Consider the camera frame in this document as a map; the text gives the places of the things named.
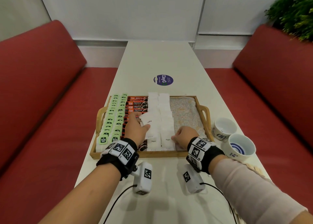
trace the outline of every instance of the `black cable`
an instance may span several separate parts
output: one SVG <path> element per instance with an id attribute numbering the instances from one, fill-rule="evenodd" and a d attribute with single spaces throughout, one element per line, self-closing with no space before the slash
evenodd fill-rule
<path id="1" fill-rule="evenodd" d="M 112 207 L 111 207 L 111 209 L 110 209 L 110 211 L 109 211 L 109 213 L 108 213 L 106 219 L 104 220 L 103 224 L 105 224 L 106 220 L 108 219 L 108 217 L 109 217 L 109 215 L 110 215 L 110 213 L 111 213 L 111 211 L 112 211 L 114 205 L 116 204 L 117 200 L 122 196 L 123 193 L 125 193 L 127 190 L 129 190 L 129 189 L 132 188 L 132 187 L 137 187 L 137 185 L 129 186 L 127 189 L 125 189 L 125 190 L 117 197 L 117 199 L 116 199 L 115 202 L 113 203 L 113 205 L 112 205 Z"/>
<path id="2" fill-rule="evenodd" d="M 213 187 L 214 189 L 216 189 L 217 191 L 219 191 L 219 192 L 224 196 L 224 194 L 222 193 L 222 191 L 219 190 L 217 187 L 215 187 L 215 186 L 213 186 L 213 185 L 210 185 L 210 184 L 208 184 L 208 183 L 200 183 L 200 184 L 201 184 L 201 185 L 209 185 L 209 186 Z M 229 202 L 228 202 L 228 205 L 229 205 L 230 210 L 231 210 L 232 213 L 233 213 L 233 217 L 234 217 L 235 223 L 237 224 L 237 221 L 236 221 L 235 214 L 234 214 L 234 211 L 233 211 L 233 209 L 232 209 L 232 206 L 230 205 Z"/>

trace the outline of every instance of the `white cup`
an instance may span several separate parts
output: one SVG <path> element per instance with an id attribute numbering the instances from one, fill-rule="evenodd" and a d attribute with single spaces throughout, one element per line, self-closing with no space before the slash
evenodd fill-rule
<path id="1" fill-rule="evenodd" d="M 218 140 L 223 141 L 237 131 L 236 124 L 227 118 L 218 118 L 215 120 L 212 133 Z"/>
<path id="2" fill-rule="evenodd" d="M 230 135 L 228 140 L 221 144 L 221 149 L 226 156 L 239 161 L 245 161 L 256 152 L 253 141 L 240 134 Z"/>

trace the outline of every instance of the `person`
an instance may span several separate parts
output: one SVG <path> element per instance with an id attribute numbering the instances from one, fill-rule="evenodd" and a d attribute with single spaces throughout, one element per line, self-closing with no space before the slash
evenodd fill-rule
<path id="1" fill-rule="evenodd" d="M 150 125 L 140 126 L 136 116 L 129 115 L 125 139 L 137 147 L 144 141 Z M 183 126 L 172 139 L 184 149 L 198 137 L 197 131 Z M 247 223 L 313 224 L 313 216 L 269 180 L 217 151 L 202 171 L 211 174 L 216 186 Z M 98 224 L 121 179 L 118 168 L 107 163 L 98 165 L 39 224 Z"/>

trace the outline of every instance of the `purple sticker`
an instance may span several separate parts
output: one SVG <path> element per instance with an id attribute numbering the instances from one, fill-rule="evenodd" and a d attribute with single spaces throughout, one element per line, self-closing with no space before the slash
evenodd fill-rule
<path id="1" fill-rule="evenodd" d="M 156 81 L 156 78 L 154 78 L 153 81 L 161 86 L 168 86 L 172 84 L 174 81 L 172 77 L 167 76 L 167 75 L 158 75 L 156 77 L 157 77 L 157 81 Z"/>

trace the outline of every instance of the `white table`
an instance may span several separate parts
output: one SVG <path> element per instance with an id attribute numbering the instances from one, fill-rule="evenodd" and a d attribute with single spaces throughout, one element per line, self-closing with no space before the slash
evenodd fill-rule
<path id="1" fill-rule="evenodd" d="M 154 77 L 161 74 L 171 76 L 173 83 L 168 86 L 154 83 Z M 128 42 L 109 95 L 147 95 L 153 91 L 196 95 L 199 103 L 209 108 L 212 123 L 218 117 L 235 121 L 187 42 Z M 92 142 L 76 185 L 96 167 L 97 161 L 89 155 L 91 146 Z M 177 171 L 179 164 L 186 163 L 185 158 L 146 158 L 139 159 L 138 163 L 143 160 L 153 166 L 151 193 L 139 196 L 127 191 L 116 203 L 107 223 L 234 223 L 226 200 L 217 190 L 206 187 L 199 194 L 188 193 Z M 268 177 L 256 155 L 247 163 L 258 166 Z M 206 173 L 202 172 L 201 176 L 204 182 L 214 184 Z M 103 223 L 117 196 L 132 184 L 132 176 L 119 183 L 100 223 Z"/>

